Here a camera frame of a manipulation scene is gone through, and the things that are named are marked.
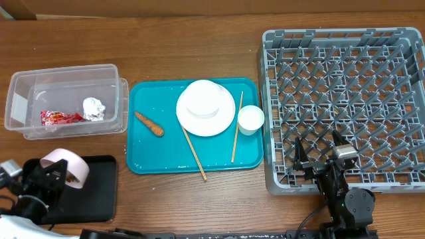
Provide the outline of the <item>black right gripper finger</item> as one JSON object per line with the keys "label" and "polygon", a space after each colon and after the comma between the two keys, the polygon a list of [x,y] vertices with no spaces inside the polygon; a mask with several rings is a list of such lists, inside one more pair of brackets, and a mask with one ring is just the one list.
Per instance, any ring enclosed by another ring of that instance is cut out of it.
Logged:
{"label": "black right gripper finger", "polygon": [[332,134],[333,142],[334,142],[335,146],[350,145],[351,144],[336,129],[334,129],[331,134]]}
{"label": "black right gripper finger", "polygon": [[296,171],[305,171],[309,164],[309,159],[299,137],[295,138],[295,156],[293,168]]}

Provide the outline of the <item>red snack wrapper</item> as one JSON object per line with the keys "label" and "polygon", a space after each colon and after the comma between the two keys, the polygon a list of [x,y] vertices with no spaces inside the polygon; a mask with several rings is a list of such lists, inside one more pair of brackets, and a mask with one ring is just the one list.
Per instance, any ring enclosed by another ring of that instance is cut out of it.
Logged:
{"label": "red snack wrapper", "polygon": [[42,111],[41,125],[62,125],[68,123],[79,123],[86,121],[80,114],[66,114],[56,111]]}

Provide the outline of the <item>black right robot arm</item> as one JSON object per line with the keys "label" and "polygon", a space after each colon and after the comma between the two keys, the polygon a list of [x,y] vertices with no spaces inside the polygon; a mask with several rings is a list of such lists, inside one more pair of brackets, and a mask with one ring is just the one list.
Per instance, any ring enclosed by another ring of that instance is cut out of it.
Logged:
{"label": "black right robot arm", "polygon": [[350,189],[344,173],[359,159],[358,149],[336,130],[332,131],[335,147],[326,161],[310,162],[300,138],[295,139],[293,168],[304,172],[304,179],[316,180],[325,197],[331,222],[320,224],[315,233],[319,238],[377,238],[370,231],[376,197],[368,189]]}

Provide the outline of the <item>pink bowl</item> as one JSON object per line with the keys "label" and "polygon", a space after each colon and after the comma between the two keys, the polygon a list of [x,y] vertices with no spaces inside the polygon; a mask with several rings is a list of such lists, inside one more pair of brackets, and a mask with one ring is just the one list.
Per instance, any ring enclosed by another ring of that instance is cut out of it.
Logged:
{"label": "pink bowl", "polygon": [[64,159],[67,161],[67,172],[65,184],[75,189],[81,189],[86,182],[90,172],[88,164],[72,151],[67,149],[55,149],[40,160],[43,168],[51,166]]}

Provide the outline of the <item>orange carrot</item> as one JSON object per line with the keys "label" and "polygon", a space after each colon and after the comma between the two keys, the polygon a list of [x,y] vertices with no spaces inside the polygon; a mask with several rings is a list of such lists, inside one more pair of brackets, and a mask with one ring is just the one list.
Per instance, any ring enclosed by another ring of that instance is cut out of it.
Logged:
{"label": "orange carrot", "polygon": [[151,121],[149,118],[145,117],[139,112],[134,112],[135,117],[143,123],[154,135],[157,137],[163,137],[164,136],[164,130],[162,127]]}

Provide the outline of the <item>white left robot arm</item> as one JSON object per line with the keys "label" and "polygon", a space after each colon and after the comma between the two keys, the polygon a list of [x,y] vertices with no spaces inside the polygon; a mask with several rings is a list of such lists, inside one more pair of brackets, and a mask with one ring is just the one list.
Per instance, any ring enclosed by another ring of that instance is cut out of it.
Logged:
{"label": "white left robot arm", "polygon": [[116,205],[116,162],[100,157],[45,157],[20,167],[1,163],[1,188],[17,200],[1,209],[2,238],[62,238],[49,224],[101,222]]}

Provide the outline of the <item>foil ball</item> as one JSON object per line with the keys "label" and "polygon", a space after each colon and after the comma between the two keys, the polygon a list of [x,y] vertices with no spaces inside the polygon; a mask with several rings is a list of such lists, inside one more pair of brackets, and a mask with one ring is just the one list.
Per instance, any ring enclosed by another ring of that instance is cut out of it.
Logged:
{"label": "foil ball", "polygon": [[83,101],[83,118],[88,121],[100,121],[104,119],[106,107],[96,98],[89,97]]}

